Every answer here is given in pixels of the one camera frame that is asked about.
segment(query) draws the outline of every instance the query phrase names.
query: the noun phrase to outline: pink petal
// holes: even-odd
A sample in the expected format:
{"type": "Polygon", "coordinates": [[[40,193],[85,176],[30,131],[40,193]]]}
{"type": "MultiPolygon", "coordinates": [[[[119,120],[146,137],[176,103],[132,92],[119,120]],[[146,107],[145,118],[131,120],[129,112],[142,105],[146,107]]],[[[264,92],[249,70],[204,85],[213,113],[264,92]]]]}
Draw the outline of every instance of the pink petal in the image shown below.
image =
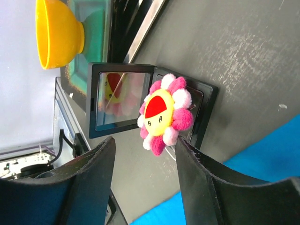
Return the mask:
{"type": "Polygon", "coordinates": [[[193,125],[193,115],[187,109],[176,109],[173,114],[172,127],[175,130],[187,130],[193,125]]]}
{"type": "Polygon", "coordinates": [[[146,103],[144,102],[139,110],[139,113],[141,115],[144,115],[145,114],[145,108],[146,108],[146,103]]]}
{"type": "Polygon", "coordinates": [[[162,136],[153,137],[150,146],[153,154],[155,156],[159,156],[165,148],[163,137],[162,136]]]}
{"type": "Polygon", "coordinates": [[[148,136],[148,134],[149,134],[149,133],[148,133],[148,131],[147,131],[145,125],[143,125],[143,127],[141,128],[141,131],[140,131],[141,137],[142,137],[143,139],[145,139],[145,138],[148,136]]]}
{"type": "Polygon", "coordinates": [[[163,135],[163,141],[167,146],[175,145],[177,142],[179,132],[173,127],[167,127],[163,135]]]}
{"type": "Polygon", "coordinates": [[[192,104],[191,94],[186,89],[179,89],[172,95],[174,100],[174,109],[185,108],[188,109],[192,104]]]}
{"type": "Polygon", "coordinates": [[[137,103],[140,103],[139,99],[132,92],[126,96],[124,102],[126,102],[128,106],[136,106],[137,103]]]}
{"type": "Polygon", "coordinates": [[[152,95],[153,92],[160,89],[161,81],[155,81],[152,86],[150,87],[149,94],[152,95]]]}
{"type": "Polygon", "coordinates": [[[132,106],[130,106],[130,104],[124,101],[121,103],[121,111],[123,115],[130,116],[132,113],[132,106]]]}
{"type": "Polygon", "coordinates": [[[181,89],[181,88],[185,88],[187,85],[187,82],[186,80],[181,76],[181,77],[178,77],[175,81],[173,81],[169,87],[168,87],[168,91],[171,93],[171,95],[177,91],[178,89],[181,89]]]}

